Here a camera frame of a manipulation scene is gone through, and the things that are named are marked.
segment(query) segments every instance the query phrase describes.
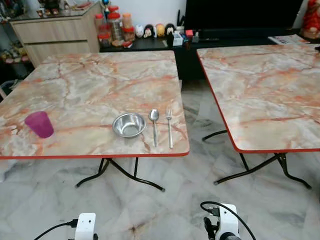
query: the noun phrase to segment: jar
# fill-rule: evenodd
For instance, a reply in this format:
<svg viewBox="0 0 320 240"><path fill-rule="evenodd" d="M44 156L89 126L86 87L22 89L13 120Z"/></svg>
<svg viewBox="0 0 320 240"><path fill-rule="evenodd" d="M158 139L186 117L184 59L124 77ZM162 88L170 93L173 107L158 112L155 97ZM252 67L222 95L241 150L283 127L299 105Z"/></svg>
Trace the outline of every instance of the jar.
<svg viewBox="0 0 320 240"><path fill-rule="evenodd" d="M110 5L108 6L108 9L110 13L119 13L119 7L116 5Z"/></svg>
<svg viewBox="0 0 320 240"><path fill-rule="evenodd" d="M122 23L123 23L123 27L125 29L129 29L129 28L132 27L132 20L131 20L131 14L130 13L122 14Z"/></svg>
<svg viewBox="0 0 320 240"><path fill-rule="evenodd" d="M135 28L133 26L129 28L123 28L123 36L125 41L134 41L136 39Z"/></svg>
<svg viewBox="0 0 320 240"><path fill-rule="evenodd" d="M122 29L120 27L120 14L111 12L108 14L108 22L111 25L111 33L113 40L123 40Z"/></svg>
<svg viewBox="0 0 320 240"><path fill-rule="evenodd" d="M98 35L98 39L99 39L99 44L100 44L100 48L109 48L111 46L111 38L109 33L100 33Z"/></svg>
<svg viewBox="0 0 320 240"><path fill-rule="evenodd" d="M102 25L103 20L104 20L104 16L102 15L102 13L95 15L94 24L95 24L95 29L97 34L99 33L99 27Z"/></svg>
<svg viewBox="0 0 320 240"><path fill-rule="evenodd" d="M110 38L111 38L112 33L111 33L111 25L110 25L110 23L102 24L99 27L99 34L109 34Z"/></svg>

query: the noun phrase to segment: television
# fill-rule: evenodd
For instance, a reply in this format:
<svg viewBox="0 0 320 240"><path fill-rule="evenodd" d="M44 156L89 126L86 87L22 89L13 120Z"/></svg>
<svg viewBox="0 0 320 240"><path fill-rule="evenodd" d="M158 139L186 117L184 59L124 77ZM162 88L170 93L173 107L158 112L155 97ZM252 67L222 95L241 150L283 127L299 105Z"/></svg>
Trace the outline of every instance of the television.
<svg viewBox="0 0 320 240"><path fill-rule="evenodd" d="M303 0L187 0L184 29L204 37L264 35L290 29Z"/></svg>

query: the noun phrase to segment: metal fork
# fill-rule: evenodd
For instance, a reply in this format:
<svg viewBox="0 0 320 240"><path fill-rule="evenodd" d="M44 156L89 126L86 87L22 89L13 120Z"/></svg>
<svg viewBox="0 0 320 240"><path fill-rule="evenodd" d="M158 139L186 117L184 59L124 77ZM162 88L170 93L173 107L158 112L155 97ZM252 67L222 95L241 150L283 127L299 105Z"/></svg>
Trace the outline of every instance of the metal fork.
<svg viewBox="0 0 320 240"><path fill-rule="evenodd" d="M173 143L172 143L172 132L171 132L171 119L172 119L172 112L171 108L166 109L166 114L165 114L166 119L168 119L168 127L169 127L169 148L173 148Z"/></svg>

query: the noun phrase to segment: cabinet drawer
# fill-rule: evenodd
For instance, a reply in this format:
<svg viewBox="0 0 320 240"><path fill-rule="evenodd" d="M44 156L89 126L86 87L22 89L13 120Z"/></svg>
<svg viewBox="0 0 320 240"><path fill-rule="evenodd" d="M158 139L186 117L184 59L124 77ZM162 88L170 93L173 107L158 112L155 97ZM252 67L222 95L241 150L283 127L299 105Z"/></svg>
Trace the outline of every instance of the cabinet drawer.
<svg viewBox="0 0 320 240"><path fill-rule="evenodd" d="M24 44L86 40L81 19L13 24Z"/></svg>
<svg viewBox="0 0 320 240"><path fill-rule="evenodd" d="M90 53L90 48L86 41L26 44L24 47L35 68L51 55Z"/></svg>

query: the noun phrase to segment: red decoration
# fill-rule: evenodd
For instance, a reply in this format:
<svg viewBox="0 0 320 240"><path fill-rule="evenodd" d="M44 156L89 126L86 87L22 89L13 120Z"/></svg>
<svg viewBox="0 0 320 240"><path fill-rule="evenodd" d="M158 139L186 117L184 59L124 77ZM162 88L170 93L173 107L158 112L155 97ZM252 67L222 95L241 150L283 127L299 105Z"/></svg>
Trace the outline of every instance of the red decoration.
<svg viewBox="0 0 320 240"><path fill-rule="evenodd" d="M301 33L309 39L320 38L320 0L309 0Z"/></svg>

